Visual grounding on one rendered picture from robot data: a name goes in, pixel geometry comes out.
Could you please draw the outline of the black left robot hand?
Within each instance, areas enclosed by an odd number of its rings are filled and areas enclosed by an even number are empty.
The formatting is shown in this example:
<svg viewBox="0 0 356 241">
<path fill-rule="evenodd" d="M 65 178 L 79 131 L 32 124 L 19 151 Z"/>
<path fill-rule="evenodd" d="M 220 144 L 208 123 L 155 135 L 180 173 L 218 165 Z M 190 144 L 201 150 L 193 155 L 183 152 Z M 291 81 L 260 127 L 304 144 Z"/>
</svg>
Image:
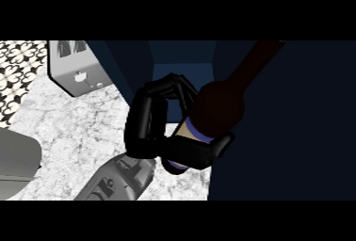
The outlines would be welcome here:
<svg viewBox="0 0 356 241">
<path fill-rule="evenodd" d="M 204 135 L 187 117 L 187 108 L 198 91 L 181 74 L 170 73 L 144 84 L 130 103 L 124 142 L 127 156 L 137 159 L 159 157 L 165 170 L 180 175 L 189 168 L 202 170 L 221 157 L 235 135 Z M 170 137 L 164 136 L 168 100 L 178 101 L 181 121 Z"/>
</svg>

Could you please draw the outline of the dark red wine bottle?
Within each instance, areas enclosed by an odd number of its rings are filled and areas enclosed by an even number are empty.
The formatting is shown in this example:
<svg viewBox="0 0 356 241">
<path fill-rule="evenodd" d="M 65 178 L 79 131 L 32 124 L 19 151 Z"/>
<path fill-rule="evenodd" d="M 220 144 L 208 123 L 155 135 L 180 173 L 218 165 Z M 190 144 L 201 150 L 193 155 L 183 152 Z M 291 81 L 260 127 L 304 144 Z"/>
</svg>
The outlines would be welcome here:
<svg viewBox="0 0 356 241">
<path fill-rule="evenodd" d="M 223 156 L 235 138 L 230 129 L 245 113 L 245 90 L 285 43 L 260 40 L 227 79 L 202 86 L 186 118 L 167 138 L 170 149 L 161 164 L 171 174 L 180 175 L 190 168 L 205 169 Z"/>
</svg>

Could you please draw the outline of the dark blue cabinet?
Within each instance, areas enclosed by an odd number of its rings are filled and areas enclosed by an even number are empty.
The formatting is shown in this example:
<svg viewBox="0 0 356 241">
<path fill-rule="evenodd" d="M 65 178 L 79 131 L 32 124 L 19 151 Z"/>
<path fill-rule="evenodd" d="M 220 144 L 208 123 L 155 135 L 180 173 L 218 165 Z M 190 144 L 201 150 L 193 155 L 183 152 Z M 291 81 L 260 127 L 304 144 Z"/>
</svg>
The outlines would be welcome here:
<svg viewBox="0 0 356 241">
<path fill-rule="evenodd" d="M 183 74 L 195 89 L 214 79 L 214 40 L 90 40 L 87 45 L 127 104 L 170 72 Z"/>
</svg>

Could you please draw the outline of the dark blue cabinet door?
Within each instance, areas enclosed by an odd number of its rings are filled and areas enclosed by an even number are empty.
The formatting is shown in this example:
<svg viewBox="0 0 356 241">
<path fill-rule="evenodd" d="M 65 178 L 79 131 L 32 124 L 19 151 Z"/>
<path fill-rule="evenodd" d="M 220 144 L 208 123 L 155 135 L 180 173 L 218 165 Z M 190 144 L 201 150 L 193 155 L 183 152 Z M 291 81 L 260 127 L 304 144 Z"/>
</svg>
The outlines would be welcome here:
<svg viewBox="0 0 356 241">
<path fill-rule="evenodd" d="M 285 44 L 232 132 L 208 199 L 356 200 L 356 40 Z"/>
</svg>

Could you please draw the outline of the grey toaster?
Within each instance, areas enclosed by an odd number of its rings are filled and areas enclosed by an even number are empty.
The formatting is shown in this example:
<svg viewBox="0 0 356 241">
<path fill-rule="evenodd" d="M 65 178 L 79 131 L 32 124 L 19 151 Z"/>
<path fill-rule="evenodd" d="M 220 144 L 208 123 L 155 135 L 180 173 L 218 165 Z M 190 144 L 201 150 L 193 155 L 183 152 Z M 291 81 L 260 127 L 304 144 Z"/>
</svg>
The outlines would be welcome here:
<svg viewBox="0 0 356 241">
<path fill-rule="evenodd" d="M 112 84 L 84 40 L 47 41 L 47 74 L 71 97 Z"/>
</svg>

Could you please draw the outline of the grey rounded appliance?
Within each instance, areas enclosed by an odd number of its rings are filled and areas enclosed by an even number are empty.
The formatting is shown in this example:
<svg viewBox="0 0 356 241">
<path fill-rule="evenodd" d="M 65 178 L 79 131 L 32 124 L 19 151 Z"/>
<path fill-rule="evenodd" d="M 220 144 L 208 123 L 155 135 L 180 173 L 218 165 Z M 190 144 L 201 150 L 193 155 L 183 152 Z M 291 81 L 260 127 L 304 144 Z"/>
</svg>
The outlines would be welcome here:
<svg viewBox="0 0 356 241">
<path fill-rule="evenodd" d="M 34 179 L 40 160 L 37 140 L 0 128 L 0 201 L 9 199 Z"/>
</svg>

